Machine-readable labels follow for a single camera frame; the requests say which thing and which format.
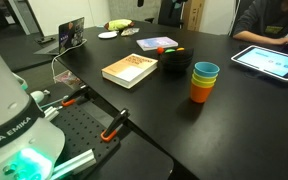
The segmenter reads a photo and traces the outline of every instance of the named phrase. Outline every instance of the blue cup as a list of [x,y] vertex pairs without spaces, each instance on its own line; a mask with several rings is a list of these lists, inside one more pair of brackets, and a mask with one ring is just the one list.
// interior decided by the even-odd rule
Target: blue cup
[[220,71],[220,68],[210,62],[198,62],[195,64],[195,73],[203,77],[214,77]]

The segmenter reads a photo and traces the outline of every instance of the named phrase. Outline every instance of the cable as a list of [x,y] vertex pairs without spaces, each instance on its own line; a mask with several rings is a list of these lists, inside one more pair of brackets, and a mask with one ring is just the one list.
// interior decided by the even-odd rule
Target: cable
[[90,7],[90,12],[91,12],[91,17],[92,17],[92,20],[93,20],[93,24],[94,24],[94,26],[96,26],[95,21],[94,21],[94,17],[93,17],[93,12],[92,12],[92,5],[91,5],[90,1],[88,1],[88,6]]
[[241,0],[238,0],[237,4],[236,4],[236,1],[234,1],[234,3],[233,3],[233,5],[234,5],[233,17],[232,17],[231,25],[230,25],[229,30],[228,30],[228,35],[231,35],[231,33],[232,33],[234,22],[236,20],[236,15],[237,15],[238,9],[240,8],[240,3],[241,3]]
[[67,51],[69,51],[69,50],[71,50],[71,49],[75,49],[75,48],[78,48],[78,47],[82,46],[82,45],[83,45],[84,43],[86,43],[86,42],[87,42],[87,39],[83,39],[81,44],[79,44],[79,45],[77,45],[77,46],[70,47],[70,48],[66,49],[64,52],[62,52],[61,54],[59,54],[59,55],[57,55],[57,56],[55,56],[55,57],[53,58],[51,67],[52,67],[52,73],[53,73],[54,83],[56,83],[56,81],[55,81],[55,70],[54,70],[54,62],[57,61],[56,58],[62,56],[63,54],[65,54]]

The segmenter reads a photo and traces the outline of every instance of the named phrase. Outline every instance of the small book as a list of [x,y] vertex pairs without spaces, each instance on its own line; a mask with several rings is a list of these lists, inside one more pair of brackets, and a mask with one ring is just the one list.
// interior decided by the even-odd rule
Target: small book
[[131,54],[102,69],[104,78],[131,88],[157,68],[157,60]]
[[158,47],[168,48],[176,47],[178,43],[168,37],[155,37],[149,39],[141,39],[136,41],[137,44],[143,49],[143,51],[148,51],[152,49],[157,49]]

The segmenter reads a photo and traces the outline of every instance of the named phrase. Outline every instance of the colorful cup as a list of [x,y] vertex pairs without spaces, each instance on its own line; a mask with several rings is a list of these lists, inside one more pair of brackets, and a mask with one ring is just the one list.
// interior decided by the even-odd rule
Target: colorful cup
[[216,74],[216,75],[213,76],[213,77],[203,77],[203,76],[198,75],[198,74],[195,72],[195,69],[194,69],[194,71],[193,71],[193,76],[194,76],[195,79],[197,79],[197,80],[199,80],[199,81],[212,82],[212,81],[214,81],[214,80],[217,78],[218,74]]
[[203,77],[214,77],[219,71],[220,68],[210,62],[198,62],[195,64],[195,73]]
[[208,96],[210,95],[212,89],[213,89],[213,86],[208,87],[208,88],[203,88],[203,87],[199,87],[191,83],[190,97],[192,101],[196,103],[204,103],[207,100]]
[[214,86],[215,81],[216,81],[216,79],[214,79],[213,81],[210,81],[210,82],[200,81],[200,80],[197,80],[197,79],[194,77],[194,75],[192,75],[192,83],[193,83],[195,86],[199,86],[199,87],[202,87],[202,88],[209,88],[209,87],[211,87],[211,86]]

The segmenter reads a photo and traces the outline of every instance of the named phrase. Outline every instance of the orange cup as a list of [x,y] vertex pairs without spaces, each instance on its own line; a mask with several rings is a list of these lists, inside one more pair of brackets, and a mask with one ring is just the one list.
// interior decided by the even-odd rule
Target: orange cup
[[207,97],[210,95],[212,89],[214,86],[203,88],[194,85],[193,82],[191,82],[191,99],[194,102],[197,103],[204,103],[207,100]]

